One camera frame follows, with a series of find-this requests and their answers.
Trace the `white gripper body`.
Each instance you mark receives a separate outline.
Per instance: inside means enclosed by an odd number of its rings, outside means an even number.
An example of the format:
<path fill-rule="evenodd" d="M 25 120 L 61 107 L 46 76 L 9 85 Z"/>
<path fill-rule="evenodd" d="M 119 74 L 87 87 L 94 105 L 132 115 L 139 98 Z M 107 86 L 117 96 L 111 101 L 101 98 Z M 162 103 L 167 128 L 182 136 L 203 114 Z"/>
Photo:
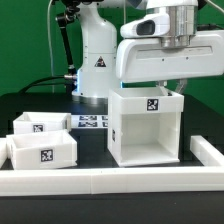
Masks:
<path fill-rule="evenodd" d="M 164 48 L 159 38 L 125 39 L 117 49 L 116 76 L 124 83 L 222 75 L 224 30 L 198 31 L 183 48 Z"/>

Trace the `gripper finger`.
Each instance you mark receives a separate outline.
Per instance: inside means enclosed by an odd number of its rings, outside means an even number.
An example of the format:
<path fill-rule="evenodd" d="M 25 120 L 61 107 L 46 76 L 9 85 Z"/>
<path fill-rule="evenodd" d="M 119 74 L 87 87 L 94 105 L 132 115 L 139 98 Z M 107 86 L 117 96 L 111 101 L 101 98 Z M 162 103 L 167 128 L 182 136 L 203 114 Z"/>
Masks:
<path fill-rule="evenodd" d="M 162 80 L 157 82 L 157 86 L 160 88 L 161 92 L 164 96 L 169 95 L 169 90 L 166 88 L 167 82 Z"/>
<path fill-rule="evenodd" d="M 183 94 L 186 89 L 187 84 L 188 84 L 188 81 L 186 79 L 180 79 L 177 82 L 175 91 L 179 94 Z"/>

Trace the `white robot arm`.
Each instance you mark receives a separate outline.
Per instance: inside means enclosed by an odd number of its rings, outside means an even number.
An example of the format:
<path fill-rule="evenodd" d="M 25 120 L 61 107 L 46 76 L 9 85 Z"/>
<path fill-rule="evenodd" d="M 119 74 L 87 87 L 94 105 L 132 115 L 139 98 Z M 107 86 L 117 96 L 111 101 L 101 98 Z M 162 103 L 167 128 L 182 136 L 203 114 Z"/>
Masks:
<path fill-rule="evenodd" d="M 68 23 L 78 19 L 83 64 L 73 66 L 76 98 L 105 99 L 121 83 L 184 80 L 224 74 L 224 30 L 196 28 L 201 0 L 62 0 Z M 146 15 L 116 29 L 100 7 L 142 9 Z"/>

